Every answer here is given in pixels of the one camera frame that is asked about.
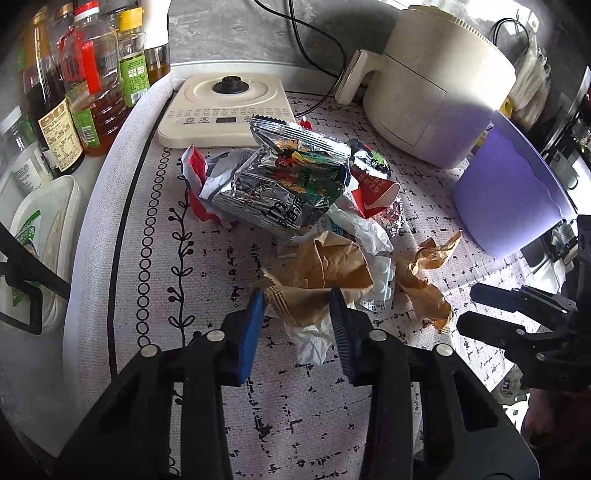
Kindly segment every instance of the metal screw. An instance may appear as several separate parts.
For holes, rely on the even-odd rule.
[[[206,336],[210,342],[221,342],[226,337],[226,334],[221,330],[212,330]]]
[[[150,357],[158,353],[158,347],[155,345],[145,345],[141,349],[142,356]]]
[[[388,334],[379,328],[375,328],[369,333],[369,338],[371,338],[374,342],[383,342],[386,338],[388,338]]]
[[[435,347],[435,351],[439,353],[439,355],[450,356],[453,353],[453,348],[446,343],[440,343]]]

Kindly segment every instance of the black power cord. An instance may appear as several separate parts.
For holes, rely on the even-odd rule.
[[[508,23],[508,22],[514,23],[515,25],[519,25],[523,29],[523,31],[525,32],[525,36],[527,37],[527,45],[525,46],[525,50],[521,54],[521,55],[523,55],[525,52],[527,52],[530,49],[530,34],[527,31],[527,28],[523,25],[523,23],[521,23],[519,20],[516,20],[515,18],[511,18],[511,17],[501,18],[498,22],[496,22],[492,26],[492,43],[494,46],[496,46],[496,41],[499,37],[499,32],[501,31],[501,26]]]
[[[296,17],[296,11],[294,9],[294,0],[288,0],[288,5],[289,5],[289,9],[290,9],[290,15],[292,17],[291,19],[291,26],[294,30],[294,36],[295,36],[295,41],[297,43],[297,46],[300,48],[300,52],[303,55],[303,57],[307,60],[307,62],[312,65],[313,67],[317,68],[318,70],[320,70],[321,72],[330,75],[332,78],[337,78],[337,75],[335,75],[332,72],[329,72],[328,70],[326,70],[325,68],[321,67],[320,65],[318,65],[314,60],[312,60],[308,54],[306,53],[304,46],[301,43],[301,38],[300,38],[300,32],[298,31],[297,28],[297,22],[294,21],[294,18]]]
[[[263,5],[259,0],[252,0],[254,1],[259,7],[261,7],[263,10],[265,10],[266,12],[269,12],[270,14],[276,15],[278,17],[281,18],[285,18],[287,20],[291,21],[291,24],[294,26],[294,34],[295,34],[295,39],[296,42],[300,48],[300,51],[302,53],[302,55],[304,56],[304,58],[310,62],[311,65],[313,65],[314,67],[320,69],[321,71],[331,75],[331,76],[335,76],[334,74],[326,71],[325,69],[322,69],[321,67],[319,67],[316,63],[312,62],[310,60],[310,58],[308,57],[308,55],[306,54],[303,45],[301,44],[301,40],[298,40],[300,38],[299,33],[297,32],[297,28],[295,27],[296,24],[300,24],[300,25],[304,25],[305,27],[308,27],[316,32],[318,32],[319,34],[325,36],[326,38],[329,38],[330,40],[332,40],[333,42],[335,42],[337,44],[337,46],[339,47],[340,53],[343,57],[343,66],[340,70],[339,76],[336,78],[333,86],[330,88],[330,90],[326,93],[326,95],[324,95],[315,105],[312,105],[310,108],[304,110],[303,112],[300,113],[296,113],[294,116],[296,118],[302,117],[304,115],[308,115],[309,113],[312,113],[314,110],[316,110],[320,105],[322,105],[326,99],[335,91],[335,89],[337,88],[337,85],[340,83],[340,81],[343,79],[343,76],[345,75],[345,70],[347,68],[347,55],[345,54],[345,50],[343,49],[343,46],[340,44],[340,42],[334,38],[332,35],[329,35],[328,33],[326,33],[325,31],[322,31],[319,28],[316,28],[313,25],[310,25],[309,23],[306,23],[296,17],[294,17],[293,15],[293,0],[289,1],[290,4],[290,15],[285,15],[282,14],[281,12],[278,12],[276,10],[273,10],[269,7],[267,7],[266,5]]]

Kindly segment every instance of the induction cooker knob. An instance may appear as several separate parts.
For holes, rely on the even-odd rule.
[[[246,92],[249,88],[250,86],[243,82],[240,77],[230,75],[224,77],[221,82],[217,82],[213,86],[213,91],[225,95],[232,95],[234,93]]]

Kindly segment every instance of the green packet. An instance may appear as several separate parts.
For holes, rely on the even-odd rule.
[[[16,234],[15,238],[18,242],[25,247],[25,249],[36,259],[39,259],[37,250],[39,248],[39,233],[38,230],[41,226],[41,211],[37,210],[34,212],[25,222],[22,224],[21,229]],[[34,287],[39,287],[39,282],[29,282]],[[25,297],[25,294],[16,288],[12,289],[12,307],[16,307]]]

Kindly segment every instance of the glass bottle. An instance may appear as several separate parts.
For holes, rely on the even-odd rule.
[[[29,110],[29,105],[27,102],[27,98],[25,97],[25,84],[24,84],[24,77],[23,72],[25,70],[25,43],[24,43],[24,35],[21,34],[17,40],[17,99],[18,103],[21,106],[21,111],[23,113],[27,113]]]
[[[168,9],[171,0],[139,0],[144,9],[145,57],[148,80],[153,85],[170,72]]]
[[[145,51],[146,65],[148,67],[148,80],[153,85],[164,75],[170,72],[170,60],[168,59],[168,44],[160,47],[149,48]]]
[[[56,59],[60,58],[60,41],[74,25],[74,3],[69,2],[57,9],[50,32],[51,52]]]
[[[123,77],[125,104],[129,108],[150,88],[144,56],[146,35],[139,30],[142,13],[142,8],[133,8],[119,14],[119,71]]]
[[[109,151],[129,112],[118,70],[117,35],[99,13],[97,1],[78,7],[74,30],[60,53],[70,111],[91,156]]]
[[[85,154],[67,107],[60,71],[51,54],[46,16],[47,7],[43,7],[31,21],[25,38],[22,76],[29,118],[39,146],[57,177],[74,172]]]
[[[12,163],[12,174],[26,194],[53,180],[35,132],[19,106],[0,122],[0,135],[4,154]]]

